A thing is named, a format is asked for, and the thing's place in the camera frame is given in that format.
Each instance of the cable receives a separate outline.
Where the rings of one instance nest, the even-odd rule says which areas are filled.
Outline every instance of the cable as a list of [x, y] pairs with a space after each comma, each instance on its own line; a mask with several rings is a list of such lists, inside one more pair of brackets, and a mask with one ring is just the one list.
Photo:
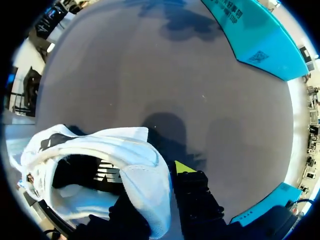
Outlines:
[[288, 209], [288, 208], [291, 208], [293, 205], [295, 205], [295, 204], [299, 204], [299, 203], [304, 203], [304, 202], [308, 202], [308, 203], [310, 203], [310, 204], [314, 204], [315, 203], [315, 201], [314, 200], [311, 200], [311, 199], [299, 199], [298, 201], [294, 201], [294, 202], [291, 202], [291, 203], [289, 203], [287, 206], [286, 206], [286, 208]]
[[43, 233], [45, 234], [45, 235], [47, 235], [47, 234], [49, 234], [49, 233], [60, 233], [60, 232], [58, 232], [56, 229], [49, 229], [49, 230], [45, 230], [45, 231], [43, 231]]
[[62, 24], [61, 24], [60, 22], [59, 22], [58, 24], [60, 25], [60, 27], [61, 27], [63, 30], [66, 29], [64, 26], [62, 26]]

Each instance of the white cloth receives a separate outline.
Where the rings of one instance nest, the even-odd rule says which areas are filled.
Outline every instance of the white cloth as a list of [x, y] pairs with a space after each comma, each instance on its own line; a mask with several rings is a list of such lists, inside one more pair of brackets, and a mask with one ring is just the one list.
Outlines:
[[[64, 143], [41, 149], [41, 141], [53, 134], [68, 137]], [[124, 127], [78, 136], [64, 125], [55, 125], [33, 136], [21, 156], [22, 180], [36, 200], [44, 199], [64, 220], [93, 214], [107, 218], [118, 196], [79, 185], [52, 187], [58, 162], [72, 154], [94, 156], [120, 168], [125, 191], [133, 206], [148, 221], [152, 238], [161, 238], [170, 227], [172, 183], [167, 164], [147, 142], [146, 127]], [[33, 185], [27, 175], [34, 178]]]

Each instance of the gray floor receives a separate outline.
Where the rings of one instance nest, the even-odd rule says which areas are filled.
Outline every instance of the gray floor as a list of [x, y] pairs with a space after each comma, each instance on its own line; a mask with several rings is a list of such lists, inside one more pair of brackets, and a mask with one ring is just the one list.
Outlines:
[[287, 83], [237, 62], [199, 0], [102, 0], [85, 9], [53, 50], [39, 95], [38, 131], [153, 128], [167, 159], [206, 173], [226, 221], [288, 170]]

